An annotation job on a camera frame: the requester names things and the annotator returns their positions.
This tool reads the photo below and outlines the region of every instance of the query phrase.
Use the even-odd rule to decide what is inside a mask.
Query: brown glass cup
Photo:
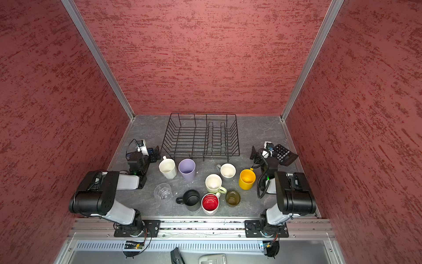
[[[235,207],[240,203],[240,194],[237,191],[228,191],[226,194],[226,203],[230,207]]]

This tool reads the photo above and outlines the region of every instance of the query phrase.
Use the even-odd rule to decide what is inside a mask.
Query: white mug
[[[207,209],[205,209],[205,208],[204,208],[204,203],[203,203],[203,202],[204,202],[204,198],[205,198],[207,195],[215,195],[215,196],[217,196],[217,201],[218,201],[218,204],[217,204],[217,207],[216,207],[214,210],[212,210],[212,211],[208,211]],[[220,200],[219,200],[220,195],[221,195],[221,193],[207,193],[206,195],[204,195],[204,197],[202,197],[202,200],[201,200],[201,207],[202,207],[202,210],[204,211],[204,213],[205,213],[206,215],[214,215],[214,214],[216,214],[216,213],[217,213],[218,207],[220,206]]]
[[[162,158],[158,168],[167,179],[173,179],[177,175],[176,163],[171,158],[166,158],[166,156]]]
[[[231,181],[234,179],[234,176],[236,174],[236,168],[230,164],[226,163],[223,165],[218,164],[217,169],[220,171],[221,178],[226,181]]]
[[[205,186],[209,193],[226,193],[227,189],[221,186],[222,183],[220,176],[217,174],[208,175],[205,179]]]

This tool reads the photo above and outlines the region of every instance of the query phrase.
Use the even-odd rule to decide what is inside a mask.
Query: black wire dish rack
[[[235,114],[172,113],[161,146],[171,158],[227,159],[239,156]]]

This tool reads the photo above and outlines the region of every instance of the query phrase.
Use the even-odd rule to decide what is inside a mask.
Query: red wall
[[[52,263],[128,117],[59,0],[0,1],[2,263]]]
[[[422,263],[421,12],[346,0],[287,119],[348,264]]]
[[[75,0],[136,114],[280,114],[330,0]]]

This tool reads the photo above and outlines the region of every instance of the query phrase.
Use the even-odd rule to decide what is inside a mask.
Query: clear glass cup
[[[161,201],[168,201],[173,197],[171,187],[167,183],[161,183],[155,187],[154,196]]]

